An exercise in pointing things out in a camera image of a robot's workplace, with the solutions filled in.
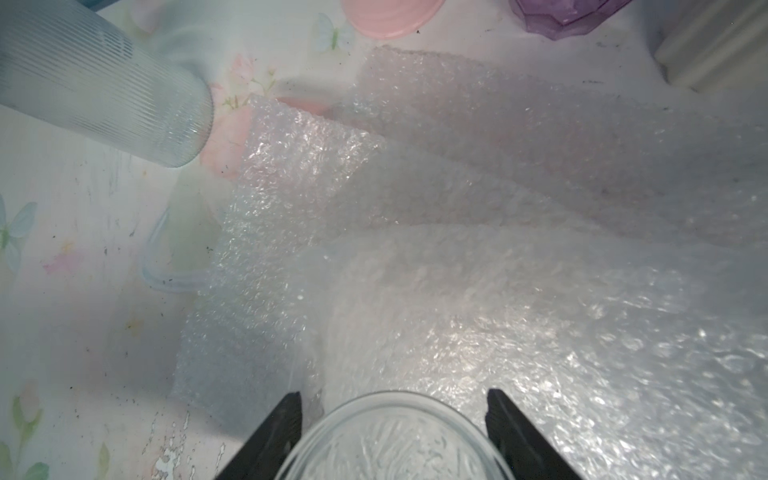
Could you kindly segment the clear wide glass vase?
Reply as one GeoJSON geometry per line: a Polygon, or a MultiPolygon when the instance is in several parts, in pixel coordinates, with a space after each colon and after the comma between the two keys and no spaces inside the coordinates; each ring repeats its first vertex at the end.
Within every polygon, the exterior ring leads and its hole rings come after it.
{"type": "Polygon", "coordinates": [[[512,479],[469,419],[426,395],[385,391],[351,400],[302,436],[279,479],[512,479]]]}

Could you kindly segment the clear bubble wrap sheet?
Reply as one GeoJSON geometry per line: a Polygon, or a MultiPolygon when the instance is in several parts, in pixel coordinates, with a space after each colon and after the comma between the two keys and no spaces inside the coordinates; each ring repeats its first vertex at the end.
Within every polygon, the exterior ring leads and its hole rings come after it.
{"type": "Polygon", "coordinates": [[[504,390],[589,479],[767,475],[767,259],[560,229],[422,225],[295,256],[322,401],[474,422],[504,390]]]}
{"type": "Polygon", "coordinates": [[[767,247],[767,131],[379,47],[335,119],[463,161],[635,238],[767,247]]]}
{"type": "Polygon", "coordinates": [[[420,225],[573,228],[594,222],[497,171],[512,159],[446,115],[354,95],[315,115],[262,97],[210,270],[182,334],[173,392],[248,436],[297,391],[325,390],[317,260],[338,238],[420,225]]]}

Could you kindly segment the cream ribbed cylinder vase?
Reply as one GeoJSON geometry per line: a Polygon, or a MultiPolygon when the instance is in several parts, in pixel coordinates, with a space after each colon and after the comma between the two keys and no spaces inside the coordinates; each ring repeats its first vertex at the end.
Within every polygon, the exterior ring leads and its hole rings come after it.
{"type": "Polygon", "coordinates": [[[695,1],[654,52],[668,84],[697,92],[767,82],[767,3],[695,1]]]}

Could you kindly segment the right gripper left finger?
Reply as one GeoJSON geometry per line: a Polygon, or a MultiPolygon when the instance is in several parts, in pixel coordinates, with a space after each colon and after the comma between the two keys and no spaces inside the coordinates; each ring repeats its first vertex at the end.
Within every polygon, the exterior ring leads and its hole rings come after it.
{"type": "Polygon", "coordinates": [[[286,394],[216,480],[273,480],[302,436],[302,398],[286,394]]]}

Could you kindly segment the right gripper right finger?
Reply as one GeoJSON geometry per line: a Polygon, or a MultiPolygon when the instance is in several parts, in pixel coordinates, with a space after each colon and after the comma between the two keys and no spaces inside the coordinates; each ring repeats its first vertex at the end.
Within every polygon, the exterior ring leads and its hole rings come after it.
{"type": "Polygon", "coordinates": [[[487,393],[485,425],[516,479],[582,479],[501,389],[487,393]]]}

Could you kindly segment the purple vase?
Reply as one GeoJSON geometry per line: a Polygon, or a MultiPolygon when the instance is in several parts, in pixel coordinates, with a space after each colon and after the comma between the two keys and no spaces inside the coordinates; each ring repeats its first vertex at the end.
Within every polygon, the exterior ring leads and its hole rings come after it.
{"type": "Polygon", "coordinates": [[[509,0],[528,33],[556,41],[586,35],[631,0],[509,0]]]}

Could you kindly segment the clear ribbed glass vase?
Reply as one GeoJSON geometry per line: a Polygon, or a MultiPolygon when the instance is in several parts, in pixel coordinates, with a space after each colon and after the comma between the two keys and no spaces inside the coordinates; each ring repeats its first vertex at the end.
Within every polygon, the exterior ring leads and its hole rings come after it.
{"type": "Polygon", "coordinates": [[[1,103],[171,168],[214,119],[202,79],[76,1],[2,2],[1,103]]]}

